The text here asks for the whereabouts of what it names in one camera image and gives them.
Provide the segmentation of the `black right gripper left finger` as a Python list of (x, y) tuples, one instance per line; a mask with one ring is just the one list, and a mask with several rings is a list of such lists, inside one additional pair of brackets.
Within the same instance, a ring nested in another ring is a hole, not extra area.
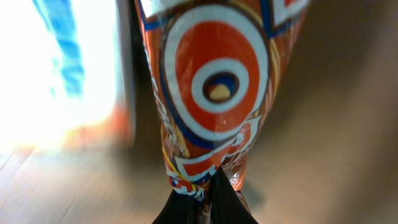
[(203, 195), (180, 194), (175, 189), (152, 224), (204, 224)]

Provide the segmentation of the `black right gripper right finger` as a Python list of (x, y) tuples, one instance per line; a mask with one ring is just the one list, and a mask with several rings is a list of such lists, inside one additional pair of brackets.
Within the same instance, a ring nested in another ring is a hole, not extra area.
[(213, 224), (258, 224), (239, 200), (222, 168), (211, 180)]

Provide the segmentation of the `red chocolate bar wrapper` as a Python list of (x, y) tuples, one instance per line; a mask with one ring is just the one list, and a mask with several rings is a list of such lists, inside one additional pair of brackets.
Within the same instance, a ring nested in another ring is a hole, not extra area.
[(172, 190), (203, 195), (219, 168), (239, 200), (310, 0), (136, 0)]

